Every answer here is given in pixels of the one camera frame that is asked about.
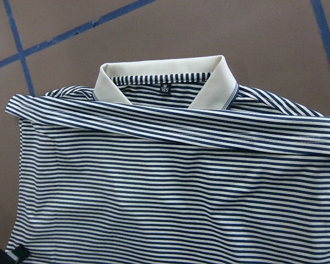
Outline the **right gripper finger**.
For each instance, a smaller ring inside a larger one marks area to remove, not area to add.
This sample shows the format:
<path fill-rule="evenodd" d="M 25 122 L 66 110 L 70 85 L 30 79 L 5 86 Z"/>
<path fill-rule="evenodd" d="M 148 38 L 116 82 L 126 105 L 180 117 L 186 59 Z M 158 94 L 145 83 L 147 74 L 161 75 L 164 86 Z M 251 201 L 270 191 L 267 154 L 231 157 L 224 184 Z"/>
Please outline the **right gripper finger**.
<path fill-rule="evenodd" d="M 12 251 L 0 249 L 0 264 L 22 263 L 30 256 L 30 251 L 23 245 L 19 245 Z"/>

